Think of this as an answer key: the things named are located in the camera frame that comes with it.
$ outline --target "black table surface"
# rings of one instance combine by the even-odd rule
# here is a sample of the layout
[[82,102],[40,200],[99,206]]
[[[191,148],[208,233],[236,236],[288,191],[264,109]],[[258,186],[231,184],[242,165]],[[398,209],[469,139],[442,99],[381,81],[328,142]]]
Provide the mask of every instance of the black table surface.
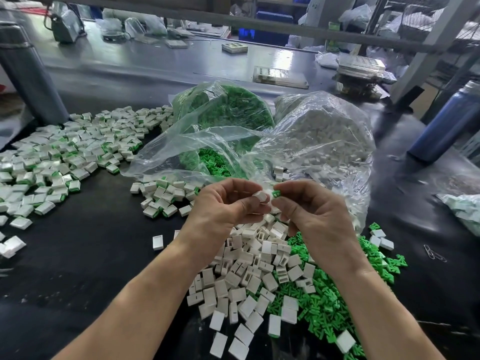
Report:
[[[367,224],[377,222],[409,264],[393,290],[448,359],[478,358],[480,239],[435,198],[435,193],[480,193],[479,170],[448,151],[431,166],[405,155],[423,125],[381,103],[362,103],[372,118],[377,150],[371,175]],[[158,132],[150,134],[153,138]],[[151,220],[142,214],[132,181],[99,169],[45,217],[24,232],[9,226],[28,246],[0,267],[0,359],[49,359],[81,333],[121,288],[156,255],[152,237],[171,242],[184,219]],[[423,245],[447,262],[432,260]],[[158,359],[213,359],[214,332],[197,306],[183,301],[160,346]],[[335,344],[319,341],[305,322],[282,323],[279,339],[255,334],[249,359],[341,359]],[[229,346],[236,326],[224,326]],[[225,351],[224,358],[232,358]]]

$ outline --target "gray thermos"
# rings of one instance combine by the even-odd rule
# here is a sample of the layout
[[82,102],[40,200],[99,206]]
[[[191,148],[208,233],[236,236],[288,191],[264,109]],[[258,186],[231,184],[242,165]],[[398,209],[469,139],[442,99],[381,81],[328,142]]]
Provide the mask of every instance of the gray thermos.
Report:
[[0,21],[0,64],[33,117],[45,125],[69,114],[27,33],[13,21]]

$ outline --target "table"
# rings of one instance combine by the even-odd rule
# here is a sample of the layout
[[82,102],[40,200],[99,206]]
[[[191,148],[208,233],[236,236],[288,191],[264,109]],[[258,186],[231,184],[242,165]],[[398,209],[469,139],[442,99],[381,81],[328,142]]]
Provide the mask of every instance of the table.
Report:
[[[38,20],[28,16],[24,22]],[[168,95],[216,79],[212,76],[233,77],[269,104],[280,94],[299,92],[248,82],[249,70],[259,60],[304,72],[310,84],[306,92],[334,87],[333,73],[315,65],[312,53],[253,45],[248,55],[231,56],[217,52],[219,41],[193,41],[183,51],[133,42],[102,44],[94,31],[87,32],[88,40],[73,46],[57,47],[41,29],[33,41],[69,112],[161,106]],[[479,171],[455,151],[429,167],[405,157],[423,130],[422,123],[385,103],[352,102],[371,116],[377,145],[367,223],[379,223],[395,242],[394,252],[405,255],[409,264],[395,277],[393,290],[448,359],[472,359],[478,348],[480,240],[434,194],[480,193]],[[140,209],[142,198],[129,193],[131,182],[99,170],[82,182],[81,193],[50,215],[34,217],[25,232],[19,234],[9,226],[1,229],[7,236],[18,234],[28,246],[13,260],[0,261],[0,267],[15,268],[0,280],[0,358],[51,358],[155,257],[152,236],[163,234],[165,244],[171,241],[183,219],[179,215],[148,219]],[[447,262],[429,259],[424,244]],[[230,337],[233,332],[228,328]],[[212,340],[213,332],[200,321],[196,306],[188,308],[184,301],[156,358],[210,358]],[[250,352],[258,359],[283,359],[288,354],[341,358],[335,345],[318,341],[306,331],[305,323],[282,324],[278,340],[261,328]]]

